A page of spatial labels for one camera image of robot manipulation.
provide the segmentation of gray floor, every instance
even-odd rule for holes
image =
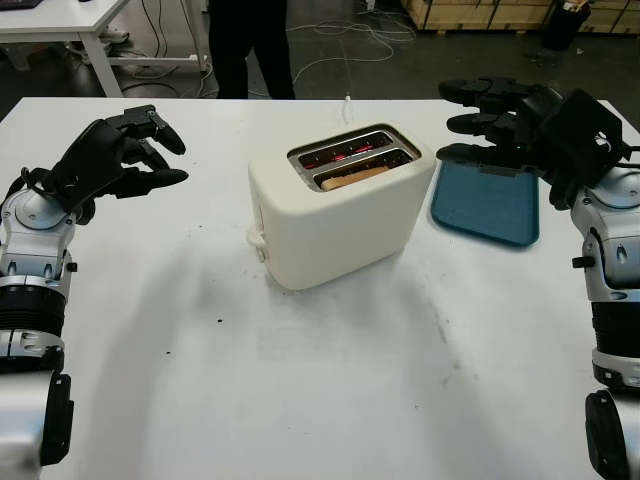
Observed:
[[[157,26],[159,0],[145,0]],[[168,55],[191,53],[188,34],[179,2],[163,0],[163,32],[168,40]],[[399,1],[379,0],[379,8],[400,11]],[[289,25],[315,24],[326,20],[365,22],[377,29],[399,27],[380,15],[358,15],[364,9],[359,0],[289,0]],[[393,18],[402,23],[402,15]],[[207,16],[203,15],[203,32]],[[132,41],[123,49],[137,49],[152,55],[155,37],[144,16],[140,0],[131,0],[114,25],[131,32]],[[365,32],[347,32],[323,36],[312,29],[289,34],[292,71],[324,58],[382,58],[387,47]],[[300,99],[336,99],[350,94],[354,99],[437,98],[437,85],[451,78],[475,78],[482,75],[516,77],[527,83],[546,83],[561,92],[579,87],[597,98],[610,100],[627,119],[640,129],[640,41],[633,37],[579,36],[568,51],[555,54],[540,47],[540,37],[531,33],[455,32],[446,36],[419,33],[413,42],[390,42],[394,55],[384,62],[334,60],[306,70],[296,84]],[[46,52],[31,59],[29,72],[16,72],[6,60],[0,60],[0,118],[23,96],[102,96],[91,67],[77,57],[61,59]],[[264,92],[257,63],[249,58],[251,88]],[[132,69],[116,69],[118,80],[126,87],[133,79]],[[150,75],[145,71],[141,75]],[[181,94],[191,96],[199,87],[197,69],[182,68],[157,80],[169,83]],[[213,76],[204,92],[216,88]],[[144,86],[128,90],[127,96],[172,97],[163,86]]]

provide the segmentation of toaster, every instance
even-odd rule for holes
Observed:
[[[404,247],[435,166],[385,124],[254,158],[247,240],[283,287],[327,282]]]

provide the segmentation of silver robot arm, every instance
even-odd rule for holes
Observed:
[[[97,120],[51,171],[23,169],[0,208],[0,479],[35,480],[69,452],[73,401],[62,374],[64,310],[77,264],[76,225],[94,198],[146,195],[187,178],[147,142],[182,154],[184,144],[155,107]],[[151,172],[124,165],[144,163]]]
[[[441,96],[479,113],[447,122],[484,135],[490,147],[456,143],[438,158],[513,176],[529,172],[551,185],[550,203],[571,209],[584,243],[593,311],[593,371],[606,389],[585,403],[593,468],[607,480],[640,480],[640,165],[622,140],[622,123],[581,90],[563,98],[541,85],[481,78],[440,84]]]
[[[604,478],[640,479],[640,170],[613,168],[571,209],[597,347],[593,371],[606,385],[587,397],[589,455]]]

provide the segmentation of blue cutting board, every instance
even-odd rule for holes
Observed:
[[[500,177],[442,163],[431,216],[443,227],[508,245],[538,240],[538,179],[528,173]]]

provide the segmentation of white desk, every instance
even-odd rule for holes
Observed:
[[[111,65],[199,64],[201,71],[206,70],[204,52],[199,44],[196,45],[197,59],[107,58],[100,43],[100,33],[127,2],[128,0],[43,0],[34,9],[3,11],[0,12],[0,43],[82,41],[100,85],[108,97],[122,97]],[[186,6],[190,23],[197,28],[192,2],[187,0]]]
[[[0,124],[4,187],[52,166],[95,118],[145,102],[22,100]],[[528,250],[434,225],[434,182],[404,251],[284,291],[244,239],[247,163],[274,136],[348,129],[341,102],[149,102],[184,139],[186,156],[167,158],[191,177],[99,199],[78,228],[71,453],[44,480],[599,478],[583,431],[595,340],[571,268],[582,239],[546,186]],[[434,150],[459,141],[445,120],[463,110],[353,102],[356,119]]]

